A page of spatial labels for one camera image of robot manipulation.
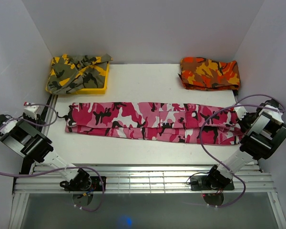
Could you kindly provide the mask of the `pink camouflage trousers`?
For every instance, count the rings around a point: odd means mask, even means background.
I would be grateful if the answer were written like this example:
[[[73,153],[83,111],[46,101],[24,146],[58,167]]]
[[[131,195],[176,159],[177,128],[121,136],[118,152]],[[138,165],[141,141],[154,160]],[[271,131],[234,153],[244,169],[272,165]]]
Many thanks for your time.
[[[199,104],[73,103],[65,131],[84,135],[206,145],[236,145],[243,133],[233,110]]]

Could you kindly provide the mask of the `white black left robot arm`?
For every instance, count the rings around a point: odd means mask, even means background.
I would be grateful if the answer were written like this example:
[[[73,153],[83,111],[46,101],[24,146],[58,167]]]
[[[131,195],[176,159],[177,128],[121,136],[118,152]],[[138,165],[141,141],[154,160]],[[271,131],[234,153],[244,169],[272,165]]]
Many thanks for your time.
[[[60,168],[60,187],[65,191],[87,191],[92,187],[90,175],[66,162],[54,150],[52,141],[28,122],[0,114],[0,136],[0,141],[21,157],[52,169]]]

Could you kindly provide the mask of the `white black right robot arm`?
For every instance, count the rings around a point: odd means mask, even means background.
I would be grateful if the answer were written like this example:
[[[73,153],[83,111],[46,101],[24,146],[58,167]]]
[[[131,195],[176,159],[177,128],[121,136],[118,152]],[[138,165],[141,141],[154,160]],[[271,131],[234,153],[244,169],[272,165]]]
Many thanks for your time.
[[[237,111],[244,136],[240,147],[226,161],[214,165],[205,177],[209,189],[224,190],[232,185],[233,177],[245,165],[268,159],[286,139],[286,124],[282,105],[275,99],[260,104],[254,113]]]

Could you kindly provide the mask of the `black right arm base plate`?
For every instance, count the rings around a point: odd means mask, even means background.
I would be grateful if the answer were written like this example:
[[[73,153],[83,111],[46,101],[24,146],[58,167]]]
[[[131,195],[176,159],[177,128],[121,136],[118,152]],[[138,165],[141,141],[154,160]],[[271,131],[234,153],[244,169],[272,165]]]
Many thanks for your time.
[[[224,191],[235,189],[232,180],[216,179],[208,173],[195,173],[188,178],[186,184],[191,186],[192,191]]]

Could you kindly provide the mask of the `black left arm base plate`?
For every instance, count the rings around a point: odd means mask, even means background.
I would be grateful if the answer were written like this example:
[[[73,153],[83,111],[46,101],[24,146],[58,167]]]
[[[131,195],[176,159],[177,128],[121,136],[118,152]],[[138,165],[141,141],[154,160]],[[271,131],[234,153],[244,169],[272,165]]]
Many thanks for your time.
[[[87,180],[80,181],[78,184],[62,181],[60,182],[60,187],[65,191],[102,191],[101,180],[98,176],[90,176]]]

